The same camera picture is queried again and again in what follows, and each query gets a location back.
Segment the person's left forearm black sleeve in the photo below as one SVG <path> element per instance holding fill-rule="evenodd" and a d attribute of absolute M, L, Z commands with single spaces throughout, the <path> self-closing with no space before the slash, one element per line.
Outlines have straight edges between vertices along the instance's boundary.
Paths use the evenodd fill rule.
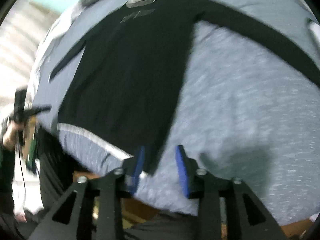
<path fill-rule="evenodd" d="M 15 151 L 8 150 L 1 143 L 1 213 L 14 213 L 12 181 L 15 170 Z"/>

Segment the person's left hand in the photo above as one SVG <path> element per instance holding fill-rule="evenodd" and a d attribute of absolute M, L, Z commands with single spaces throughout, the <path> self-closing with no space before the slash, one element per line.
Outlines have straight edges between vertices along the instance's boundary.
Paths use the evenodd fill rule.
<path fill-rule="evenodd" d="M 23 132 L 24 123 L 16 123 L 12 120 L 2 138 L 2 144 L 6 150 L 12 152 L 15 149 L 18 132 Z"/>

